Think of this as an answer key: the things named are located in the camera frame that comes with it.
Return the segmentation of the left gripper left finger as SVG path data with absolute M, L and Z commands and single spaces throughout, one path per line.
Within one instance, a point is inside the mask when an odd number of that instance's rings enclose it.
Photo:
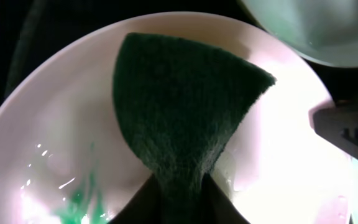
M 152 175 L 108 224 L 161 224 L 160 205 L 160 188 Z

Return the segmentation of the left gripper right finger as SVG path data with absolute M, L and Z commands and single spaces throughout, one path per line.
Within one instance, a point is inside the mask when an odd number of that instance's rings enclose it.
M 202 223 L 250 224 L 209 174 L 203 177 L 202 182 Z

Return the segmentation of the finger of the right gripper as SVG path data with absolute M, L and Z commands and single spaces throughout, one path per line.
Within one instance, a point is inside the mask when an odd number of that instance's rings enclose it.
M 358 160 L 358 104 L 316 111 L 316 134 Z

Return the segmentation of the white plate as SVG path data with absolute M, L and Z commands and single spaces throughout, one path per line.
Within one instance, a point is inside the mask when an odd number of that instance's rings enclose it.
M 276 78 L 213 172 L 248 221 L 349 221 L 351 158 L 313 129 L 313 113 L 333 101 L 307 63 L 245 22 L 164 12 L 78 39 L 35 69 L 2 104 L 0 223 L 106 223 L 148 179 L 149 170 L 128 149 L 112 108 L 112 71 L 130 32 L 215 45 Z

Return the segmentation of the green scrubbing sponge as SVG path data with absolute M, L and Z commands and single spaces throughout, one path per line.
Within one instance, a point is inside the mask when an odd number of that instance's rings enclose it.
M 275 78 L 223 49 L 127 34 L 113 75 L 122 135 L 162 193 L 163 223 L 201 223 L 203 177 Z

